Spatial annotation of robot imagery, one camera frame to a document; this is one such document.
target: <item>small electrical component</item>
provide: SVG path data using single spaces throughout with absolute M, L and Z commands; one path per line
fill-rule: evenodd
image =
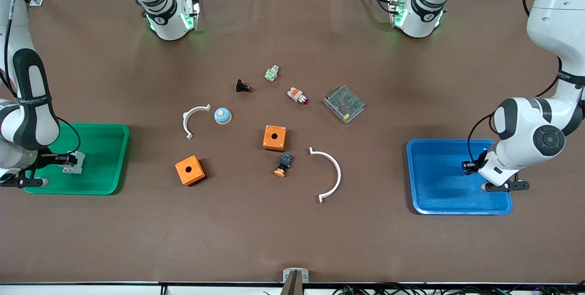
M 291 87 L 291 90 L 287 92 L 287 95 L 288 97 L 292 98 L 292 100 L 295 102 L 299 102 L 305 105 L 309 103 L 309 99 L 307 99 L 307 97 L 303 95 L 303 92 L 295 87 Z
M 292 162 L 293 162 L 293 156 L 285 153 L 284 155 L 282 155 L 282 157 L 280 157 L 280 162 L 278 164 L 278 168 L 276 168 L 276 170 L 274 171 L 274 174 L 276 174 L 276 176 L 285 177 L 286 172 L 287 172 L 287 168 L 291 167 Z
M 238 82 L 236 82 L 236 91 L 240 92 L 240 91 L 247 91 L 248 93 L 251 93 L 252 91 L 254 91 L 254 88 L 244 85 L 242 83 L 241 79 L 238 79 Z
M 220 107 L 219 109 L 215 110 L 213 118 L 218 124 L 228 124 L 230 121 L 232 121 L 232 112 L 230 112 L 225 107 Z
M 328 97 L 323 99 L 323 103 L 333 111 L 333 113 L 344 124 L 349 124 L 353 118 L 357 117 L 363 110 L 366 104 L 350 91 L 347 86 L 339 87 Z
M 262 146 L 265 150 L 284 151 L 284 142 L 287 139 L 287 128 L 281 126 L 266 126 Z
M 191 186 L 205 178 L 205 172 L 196 156 L 177 162 L 175 168 L 177 168 L 181 183 L 185 186 Z
M 266 71 L 266 74 L 265 74 L 264 77 L 268 81 L 274 81 L 274 80 L 276 80 L 276 77 L 278 76 L 278 70 L 280 70 L 280 68 L 278 67 L 278 65 L 272 66 L 271 68 L 269 68 Z

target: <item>white curved handle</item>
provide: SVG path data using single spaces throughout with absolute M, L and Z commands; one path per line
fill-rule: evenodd
M 193 113 L 196 113 L 197 111 L 208 111 L 211 109 L 211 105 L 207 104 L 207 106 L 197 106 L 197 107 L 193 107 L 191 110 L 188 110 L 187 112 L 185 112 L 183 114 L 183 129 L 185 129 L 186 131 L 186 139 L 190 140 L 193 138 L 193 134 L 191 134 L 191 132 L 189 131 L 189 129 L 186 126 L 186 123 L 189 121 L 189 117 L 191 117 L 191 115 Z
M 332 189 L 330 189 L 329 191 L 327 191 L 326 193 L 319 195 L 319 203 L 322 204 L 323 199 L 332 195 L 335 192 L 335 190 L 337 190 L 339 183 L 341 183 L 341 168 L 339 168 L 339 164 L 331 155 L 328 155 L 325 152 L 313 151 L 313 147 L 309 147 L 309 152 L 311 153 L 311 155 L 320 155 L 320 156 L 324 156 L 325 158 L 328 158 L 334 164 L 335 170 L 337 170 L 337 183 L 335 183 L 335 186 Z

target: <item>white and orange connector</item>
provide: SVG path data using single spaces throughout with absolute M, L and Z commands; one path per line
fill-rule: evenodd
M 307 99 L 307 97 L 305 95 L 303 95 L 303 92 L 298 90 L 295 87 L 291 87 L 291 90 L 289 90 L 287 92 L 288 97 L 292 98 L 293 101 L 301 103 L 301 104 L 307 104 L 309 103 L 309 99 Z

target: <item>orange cube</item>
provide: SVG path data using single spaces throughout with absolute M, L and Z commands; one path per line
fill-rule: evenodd
M 175 164 L 181 183 L 186 186 L 193 185 L 205 178 L 205 172 L 196 156 L 191 156 Z
M 281 126 L 266 126 L 264 142 L 265 150 L 284 151 L 284 142 L 287 139 L 287 128 Z

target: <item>table surface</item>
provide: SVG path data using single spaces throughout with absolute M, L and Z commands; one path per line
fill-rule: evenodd
M 522 172 L 531 189 L 513 194 L 509 215 L 413 212 L 410 139 L 464 138 L 556 74 L 526 35 L 521 0 L 448 5 L 430 38 L 412 39 L 370 0 L 202 0 L 199 31 L 164 42 L 133 0 L 45 0 L 31 34 L 56 113 L 127 124 L 130 147 L 116 195 L 2 189 L 0 281 L 270 281 L 290 266 L 315 282 L 580 281 L 583 131 Z M 234 92 L 238 78 L 256 91 Z M 320 102 L 342 85 L 366 103 L 347 126 Z M 291 86 L 313 101 L 291 101 Z M 187 140 L 182 113 L 206 104 L 232 122 L 194 114 Z M 286 178 L 272 173 L 280 154 L 262 149 L 267 124 L 288 128 Z M 309 147 L 343 171 L 323 204 L 335 170 Z M 190 155 L 209 178 L 184 187 L 174 164 Z

